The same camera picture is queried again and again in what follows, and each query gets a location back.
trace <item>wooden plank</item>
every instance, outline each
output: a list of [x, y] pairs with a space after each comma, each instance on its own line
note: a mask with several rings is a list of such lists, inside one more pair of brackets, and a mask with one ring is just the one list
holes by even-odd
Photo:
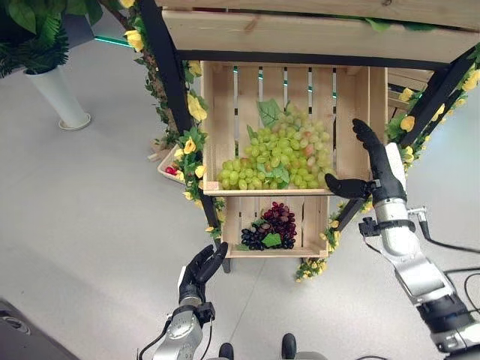
[[388, 73], [388, 83], [412, 90], [424, 90], [427, 87], [426, 82], [422, 82], [416, 79], [410, 79], [409, 77], [398, 76], [393, 73]]
[[[258, 129], [260, 117], [257, 110], [258, 95], [258, 67], [238, 67], [238, 153], [244, 154], [245, 147], [250, 145], [247, 125], [254, 130]], [[250, 227], [257, 219], [258, 199], [253, 197], [241, 198], [241, 228]]]
[[370, 127], [380, 141], [386, 141], [388, 116], [388, 84], [386, 67], [370, 68]]
[[392, 25], [379, 33], [365, 21], [355, 19], [201, 11], [164, 11], [163, 18], [179, 50], [329, 54], [450, 63], [479, 41], [478, 33], [444, 28], [409, 31]]
[[249, 257], [249, 258], [259, 258], [259, 257], [321, 257], [326, 258], [328, 254], [326, 252], [323, 253], [315, 253], [312, 250], [264, 250], [264, 251], [241, 251], [241, 250], [231, 250], [226, 257], [228, 258], [242, 258], [242, 257]]
[[241, 244], [240, 238], [240, 198], [228, 197], [225, 199], [226, 215], [222, 229], [222, 241], [229, 243], [229, 253]]
[[368, 98], [367, 67], [357, 76], [337, 71], [337, 174], [341, 179], [368, 179], [367, 152], [352, 131], [354, 118], [369, 123]]
[[384, 5], [378, 0], [155, 0], [158, 6], [254, 9], [306, 14], [341, 14], [480, 29], [477, 0], [403, 0]]

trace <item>wooden shelf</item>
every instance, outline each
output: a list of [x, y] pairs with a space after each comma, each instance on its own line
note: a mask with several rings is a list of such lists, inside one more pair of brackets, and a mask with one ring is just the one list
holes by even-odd
[[286, 11], [374, 17], [480, 30], [478, 0], [156, 0], [158, 6]]
[[392, 25], [379, 33], [356, 19], [178, 10], [164, 10], [163, 18], [178, 50], [366, 56], [449, 63], [479, 42], [478, 33], [444, 28], [410, 31], [402, 25]]

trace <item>robotic arm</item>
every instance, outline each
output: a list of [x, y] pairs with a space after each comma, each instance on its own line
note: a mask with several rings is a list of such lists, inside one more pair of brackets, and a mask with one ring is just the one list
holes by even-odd
[[349, 199], [373, 197], [376, 221], [359, 224], [365, 237], [382, 236], [380, 253], [394, 266], [395, 277], [431, 332], [431, 339], [447, 359], [480, 359], [480, 323], [467, 311], [455, 288], [421, 251], [410, 215], [417, 215], [428, 236], [425, 208], [407, 209], [404, 168], [397, 145], [384, 146], [363, 121], [353, 120], [353, 131], [370, 155], [373, 181], [338, 180], [327, 174], [330, 190]]

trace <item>potted plant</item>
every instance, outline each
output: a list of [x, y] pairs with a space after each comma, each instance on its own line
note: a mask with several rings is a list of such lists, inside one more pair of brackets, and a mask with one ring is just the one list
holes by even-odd
[[60, 115], [58, 126], [72, 131], [87, 126], [91, 116], [82, 110], [59, 67], [68, 60], [63, 13], [88, 14], [95, 23], [102, 10], [95, 0], [0, 1], [0, 78], [25, 68], [25, 75]]

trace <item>wooden crate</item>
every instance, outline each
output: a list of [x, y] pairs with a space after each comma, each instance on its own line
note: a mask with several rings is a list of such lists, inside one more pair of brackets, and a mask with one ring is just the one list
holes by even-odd
[[[171, 5], [173, 2], [178, 0], [159, 0], [158, 3]], [[189, 6], [196, 6], [195, 1], [181, 2], [182, 5], [189, 2]], [[300, 2], [312, 1], [291, 1], [291, 5], [297, 6]], [[435, 28], [411, 31], [393, 24], [379, 33], [360, 19], [298, 16], [294, 13], [164, 10], [163, 19], [178, 50], [366, 56], [447, 64], [479, 42], [479, 33], [470, 30]]]
[[338, 67], [334, 76], [334, 68], [326, 66], [237, 64], [238, 75], [234, 75], [232, 63], [204, 61], [202, 67], [202, 96], [209, 104], [208, 117], [202, 123], [208, 133], [203, 151], [207, 168], [203, 188], [207, 195], [227, 197], [223, 240], [237, 245], [240, 230], [249, 227], [272, 201], [288, 205], [297, 224], [292, 250], [241, 251], [232, 246], [228, 256], [326, 257], [326, 243], [319, 234], [327, 226], [327, 195], [332, 193], [323, 189], [222, 190], [215, 181], [217, 173], [224, 161], [235, 157], [236, 140], [240, 156], [250, 145], [246, 125], [261, 127], [257, 101], [274, 98], [280, 106], [288, 99], [305, 112], [310, 107], [312, 119], [324, 121], [332, 140], [335, 135], [339, 177], [369, 179], [368, 154], [352, 132], [352, 119], [363, 119], [383, 136], [387, 120], [386, 69], [362, 67], [349, 75], [348, 68]]

